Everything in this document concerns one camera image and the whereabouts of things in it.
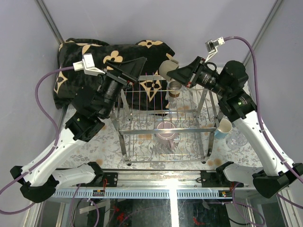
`blue mug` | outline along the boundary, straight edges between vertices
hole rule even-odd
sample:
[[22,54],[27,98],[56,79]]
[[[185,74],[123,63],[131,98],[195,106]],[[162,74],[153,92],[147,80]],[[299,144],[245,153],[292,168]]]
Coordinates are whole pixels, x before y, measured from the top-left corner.
[[228,133],[232,130],[232,123],[227,119],[222,119],[219,123],[219,127],[214,132],[214,136],[217,139],[222,139],[228,135]]

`metal dish rack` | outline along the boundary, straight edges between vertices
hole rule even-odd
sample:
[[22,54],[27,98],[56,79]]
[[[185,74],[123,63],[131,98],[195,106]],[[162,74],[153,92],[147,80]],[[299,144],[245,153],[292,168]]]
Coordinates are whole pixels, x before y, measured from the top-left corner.
[[[161,76],[140,76],[140,81],[162,80]],[[168,162],[168,161],[202,161],[206,163],[213,150],[214,132],[219,125],[222,113],[217,114],[212,92],[207,89],[187,89],[182,86],[179,97],[170,97],[168,88],[161,87],[157,92],[165,92],[169,101],[169,110],[135,110],[132,104],[127,104],[126,97],[134,92],[139,97],[147,98],[146,91],[123,91],[118,100],[118,106],[112,111],[110,118],[118,132],[122,155],[125,162]],[[193,93],[201,94],[199,104],[192,101]],[[207,93],[211,106],[203,107]],[[155,129],[160,121],[170,121],[175,129]],[[174,139],[176,148],[169,149],[157,141],[155,134],[177,133]],[[208,142],[204,150],[203,143]]]

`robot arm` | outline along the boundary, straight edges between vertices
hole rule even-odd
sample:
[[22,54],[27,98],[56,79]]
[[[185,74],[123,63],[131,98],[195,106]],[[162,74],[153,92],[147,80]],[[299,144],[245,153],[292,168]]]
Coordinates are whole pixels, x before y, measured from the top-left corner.
[[255,186],[261,195],[270,198],[296,179],[284,162],[292,166],[299,175],[303,174],[303,164],[294,163],[263,125],[278,152],[284,157],[284,162],[281,162],[266,141],[259,126],[257,106],[243,90],[244,84],[248,80],[244,65],[238,61],[229,61],[219,74],[216,71],[216,65],[209,62],[210,58],[217,53],[217,46],[222,44],[224,44],[222,37],[216,41],[208,41],[206,47],[209,55],[206,59],[197,57],[191,64],[180,69],[178,66],[172,67],[171,61],[169,63],[165,61],[160,66],[162,70],[159,73],[164,77],[175,79],[187,88],[199,84],[221,97],[220,110],[245,135],[263,168],[240,166],[227,162],[217,168],[218,178]]
[[109,117],[116,98],[121,89],[137,82],[145,64],[145,58],[117,63],[107,61],[106,65],[113,68],[110,72],[95,67],[91,54],[83,55],[80,62],[74,63],[75,71],[84,70],[85,74],[102,76],[102,85],[98,91],[90,87],[78,90],[72,105],[77,112],[68,120],[61,131],[59,142],[54,152],[37,168],[34,166],[46,157],[53,144],[50,144],[37,158],[25,166],[15,166],[11,169],[14,179],[25,172],[19,183],[23,196],[33,202],[42,202],[60,189],[79,183],[89,183],[93,186],[102,186],[103,171],[96,162],[83,164],[78,168],[56,170],[77,148],[89,142],[105,125],[100,119]]

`gray wall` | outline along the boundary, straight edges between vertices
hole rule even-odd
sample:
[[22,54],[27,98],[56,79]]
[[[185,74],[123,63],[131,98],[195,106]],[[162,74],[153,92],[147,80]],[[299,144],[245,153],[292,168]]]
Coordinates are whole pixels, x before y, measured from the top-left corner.
[[[0,7],[0,187],[12,180],[9,170],[35,158],[53,140],[51,123],[35,102],[35,86],[57,68],[58,43],[33,0],[1,1]],[[54,77],[40,88],[40,100],[57,121],[61,111],[53,103]],[[0,208],[15,211],[29,202],[15,184],[0,196]],[[19,227],[20,215],[0,215],[0,226]]]
[[[302,0],[285,0],[256,49],[262,117],[295,162],[303,162],[302,9]],[[252,82],[252,62],[248,73]],[[303,185],[296,180],[291,189],[303,205]]]
[[[204,43],[240,35],[253,42],[275,0],[45,0],[64,39],[95,38],[110,44],[166,42],[182,64],[207,56]],[[214,61],[242,61],[245,45],[220,48]]]

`black patterned fabric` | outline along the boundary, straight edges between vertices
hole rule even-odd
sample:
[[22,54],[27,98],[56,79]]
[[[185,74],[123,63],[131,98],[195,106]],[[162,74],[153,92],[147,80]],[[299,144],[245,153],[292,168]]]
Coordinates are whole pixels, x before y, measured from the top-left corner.
[[[158,68],[165,60],[174,56],[173,50],[161,41],[143,40],[136,44],[109,45],[103,41],[94,39],[68,39],[60,45],[58,52],[58,64],[60,68],[72,66],[74,62],[82,60],[82,55],[92,53],[97,68],[103,69],[106,60],[116,62],[129,61],[140,57],[147,58],[142,70],[145,75],[157,75]],[[58,109],[68,105],[75,97],[78,89],[83,86],[90,86],[93,89],[101,85],[102,80],[96,76],[84,74],[81,71],[68,70],[60,72],[57,76],[54,88],[53,98]],[[166,109],[168,101],[165,100],[164,92],[158,92],[160,89],[166,89],[166,81],[140,81],[128,91],[145,91],[139,96],[139,92],[134,92],[134,98],[126,95],[128,103],[136,100],[134,109],[141,110],[160,110]]]

